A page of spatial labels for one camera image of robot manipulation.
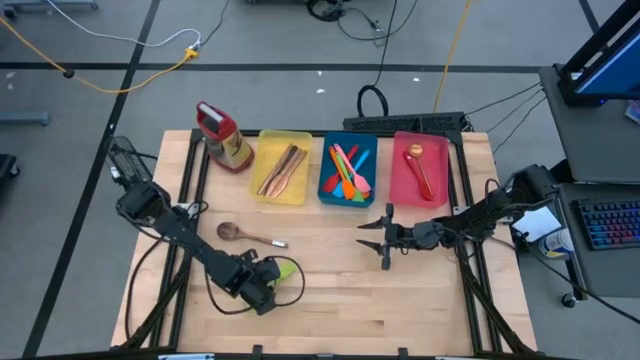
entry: blue tray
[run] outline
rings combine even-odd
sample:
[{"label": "blue tray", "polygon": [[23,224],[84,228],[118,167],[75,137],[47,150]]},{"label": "blue tray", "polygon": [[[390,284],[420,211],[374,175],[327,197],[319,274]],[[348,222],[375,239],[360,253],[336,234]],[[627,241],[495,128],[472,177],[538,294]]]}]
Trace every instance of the blue tray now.
[{"label": "blue tray", "polygon": [[[331,193],[322,190],[322,185],[327,179],[336,173],[336,166],[329,155],[329,146],[338,144],[346,154],[349,153],[353,145],[358,145],[358,152],[353,156],[351,164],[356,162],[366,150],[370,151],[369,157],[358,170],[358,174],[364,176],[369,185],[371,185],[371,193],[363,203],[349,201],[345,198],[339,198]],[[328,132],[324,137],[324,145],[322,147],[322,164],[320,166],[320,181],[318,183],[318,198],[324,204],[352,206],[367,208],[371,206],[375,200],[376,188],[376,161],[378,159],[378,138],[372,135],[346,133],[346,132]]]}]

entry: yellow tray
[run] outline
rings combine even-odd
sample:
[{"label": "yellow tray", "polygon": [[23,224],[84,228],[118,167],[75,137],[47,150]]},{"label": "yellow tray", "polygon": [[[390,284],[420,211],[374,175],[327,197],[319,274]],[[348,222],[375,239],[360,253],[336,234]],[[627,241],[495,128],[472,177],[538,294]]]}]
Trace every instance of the yellow tray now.
[{"label": "yellow tray", "polygon": [[[271,169],[276,165],[289,144],[296,145],[301,150],[307,151],[296,171],[289,178],[289,183],[282,194],[276,198],[259,196],[258,190],[267,178]],[[309,159],[311,158],[311,134],[296,131],[262,130],[258,137],[258,152],[253,172],[251,173],[251,184],[249,192],[258,201],[302,205],[307,193],[307,174],[309,173]]]}]

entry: red tray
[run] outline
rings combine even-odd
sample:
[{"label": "red tray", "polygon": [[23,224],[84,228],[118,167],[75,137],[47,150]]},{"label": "red tray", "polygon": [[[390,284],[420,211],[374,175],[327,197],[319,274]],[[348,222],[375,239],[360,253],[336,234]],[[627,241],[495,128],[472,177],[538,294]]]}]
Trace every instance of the red tray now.
[{"label": "red tray", "polygon": [[[433,200],[420,194],[418,179],[402,157],[412,144],[422,145],[420,157],[425,175],[433,191]],[[437,208],[449,198],[449,145],[440,136],[397,132],[393,141],[393,164],[391,166],[391,190],[389,199],[394,204],[407,204],[426,208]]]}]

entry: red spoon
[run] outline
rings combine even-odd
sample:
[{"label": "red spoon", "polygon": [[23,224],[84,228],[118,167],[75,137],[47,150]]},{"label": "red spoon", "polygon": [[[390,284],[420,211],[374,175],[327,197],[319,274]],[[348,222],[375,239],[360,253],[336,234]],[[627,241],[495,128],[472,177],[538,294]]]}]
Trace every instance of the red spoon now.
[{"label": "red spoon", "polygon": [[431,188],[429,187],[429,183],[427,179],[422,176],[422,171],[420,170],[417,159],[411,156],[408,152],[403,152],[402,157],[407,161],[407,164],[411,168],[411,171],[418,179],[420,194],[424,197],[425,200],[431,201],[433,200],[433,193],[431,192]]},{"label": "red spoon", "polygon": [[[358,152],[358,145],[353,145],[353,147],[351,147],[351,150],[349,150],[349,153],[347,154],[347,158],[349,159],[349,161],[351,161],[351,159],[355,156],[356,152]],[[335,174],[329,176],[327,181],[322,184],[322,191],[332,193],[339,183],[340,173],[336,171]]]}]

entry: wooden tabletop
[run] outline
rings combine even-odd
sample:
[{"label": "wooden tabletop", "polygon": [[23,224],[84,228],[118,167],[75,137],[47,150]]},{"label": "wooden tabletop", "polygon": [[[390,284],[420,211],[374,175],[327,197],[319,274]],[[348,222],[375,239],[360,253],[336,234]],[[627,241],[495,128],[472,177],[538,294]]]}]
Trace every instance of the wooden tabletop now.
[{"label": "wooden tabletop", "polygon": [[[155,181],[174,201],[180,190],[189,138],[190,131],[165,132],[156,166]],[[257,149],[256,138],[248,141]],[[497,178],[493,156],[486,134],[464,133],[463,141],[477,202],[484,197],[485,181]],[[313,142],[313,149],[322,148],[322,138],[314,138]],[[199,235],[213,247],[229,253],[239,254],[255,248],[261,258],[276,254],[290,256],[303,267],[307,286],[304,297],[293,306],[277,308],[264,316],[251,312],[226,316],[211,305],[202,265],[194,262],[178,349],[250,353],[253,345],[261,344],[265,353],[393,355],[399,347],[406,347],[411,355],[471,355],[462,280],[453,250],[410,251],[406,256],[394,251],[390,271],[382,271],[380,257],[355,241],[383,240],[383,231],[359,230],[356,226],[384,214],[389,197],[392,146],[393,139],[379,139],[377,193],[369,209],[320,203],[316,195],[320,151],[310,154],[307,195],[302,206],[258,203],[248,191],[250,169],[230,174],[211,164],[204,192],[210,208],[200,218]],[[454,159],[458,198],[463,199],[453,146],[450,146],[450,156]],[[199,168],[198,162],[196,160],[194,169]],[[191,196],[196,178],[193,176]],[[397,205],[394,221],[413,226],[415,222],[443,215],[450,215],[449,204],[437,209]],[[249,240],[223,242],[215,231],[223,221],[233,221],[248,233],[284,240],[290,247],[277,249]],[[495,236],[511,241],[504,226],[498,227]],[[153,242],[140,235],[132,269]],[[524,343],[536,348],[515,254],[505,246],[488,241],[484,249],[496,307]],[[165,257],[166,245],[162,244],[141,267],[133,291],[132,330],[144,320],[157,300]],[[294,298],[300,285],[299,274],[292,275],[276,289],[277,301]],[[212,289],[224,309],[246,306],[216,286]],[[124,305],[125,298],[113,334],[114,345],[125,340]],[[477,302],[476,307],[483,347],[490,349],[485,315]],[[172,315],[173,306],[170,306],[165,315],[164,343]]]}]

